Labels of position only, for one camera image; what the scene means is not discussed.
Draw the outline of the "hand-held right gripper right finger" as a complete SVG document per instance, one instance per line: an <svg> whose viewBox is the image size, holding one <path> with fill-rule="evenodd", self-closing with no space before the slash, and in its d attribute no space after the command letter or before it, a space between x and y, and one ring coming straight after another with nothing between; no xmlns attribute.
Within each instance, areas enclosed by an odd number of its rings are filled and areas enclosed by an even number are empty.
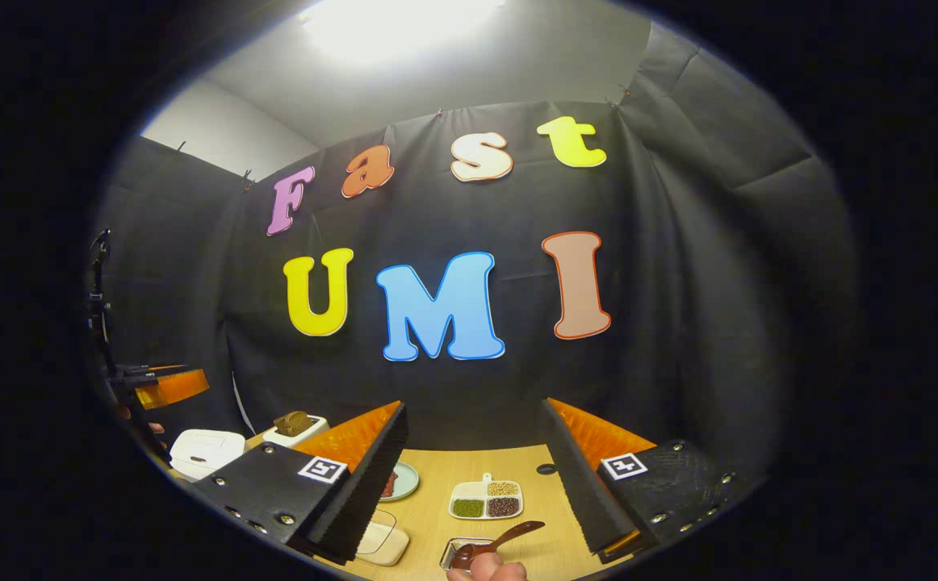
<svg viewBox="0 0 938 581"><path fill-rule="evenodd" d="M748 494L748 474L687 439L655 444L554 398L540 404L540 434L604 563L678 543Z"/></svg>

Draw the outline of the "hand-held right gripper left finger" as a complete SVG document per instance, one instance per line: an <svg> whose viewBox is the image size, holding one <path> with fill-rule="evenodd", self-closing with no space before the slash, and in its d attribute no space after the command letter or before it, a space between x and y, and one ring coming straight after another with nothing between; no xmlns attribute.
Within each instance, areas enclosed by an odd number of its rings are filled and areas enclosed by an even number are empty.
<svg viewBox="0 0 938 581"><path fill-rule="evenodd" d="M338 565L355 558L408 438L394 401L291 448L263 439L193 488L226 517Z"/></svg>

